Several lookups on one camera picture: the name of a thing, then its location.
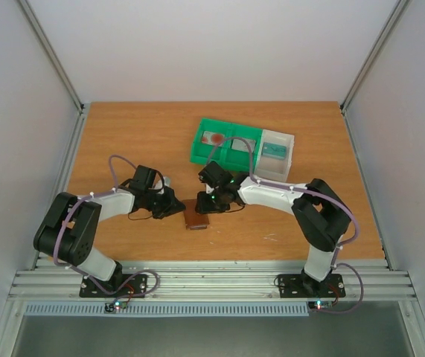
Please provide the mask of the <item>brown leather card holder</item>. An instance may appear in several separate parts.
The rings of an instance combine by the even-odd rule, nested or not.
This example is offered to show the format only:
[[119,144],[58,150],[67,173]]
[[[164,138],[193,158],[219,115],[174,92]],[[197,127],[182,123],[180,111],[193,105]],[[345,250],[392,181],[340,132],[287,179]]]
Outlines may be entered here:
[[209,226],[208,215],[196,212],[196,199],[186,199],[182,203],[185,205],[183,216],[187,230],[204,230]]

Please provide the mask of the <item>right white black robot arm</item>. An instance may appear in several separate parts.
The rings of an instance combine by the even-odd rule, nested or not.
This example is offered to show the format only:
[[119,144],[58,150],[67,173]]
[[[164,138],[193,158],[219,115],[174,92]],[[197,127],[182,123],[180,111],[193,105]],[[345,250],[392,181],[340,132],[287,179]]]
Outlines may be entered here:
[[315,178],[309,184],[285,184],[249,173],[234,176],[215,161],[198,176],[206,190],[197,194],[197,213],[226,213],[236,204],[263,206],[294,216],[309,244],[298,290],[307,297],[317,297],[328,287],[337,251],[344,244],[343,235],[357,221],[325,181]]

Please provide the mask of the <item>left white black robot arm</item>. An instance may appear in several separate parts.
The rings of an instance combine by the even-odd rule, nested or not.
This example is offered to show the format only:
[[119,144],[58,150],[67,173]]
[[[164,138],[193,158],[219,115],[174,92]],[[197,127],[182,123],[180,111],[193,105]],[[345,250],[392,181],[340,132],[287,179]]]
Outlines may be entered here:
[[33,247],[56,266],[69,267],[90,279],[103,294],[119,294],[133,276],[94,247],[98,224],[116,216],[146,210],[163,219],[186,210],[170,182],[157,170],[138,166],[134,176],[103,193],[75,196],[61,192],[54,198],[34,238]]

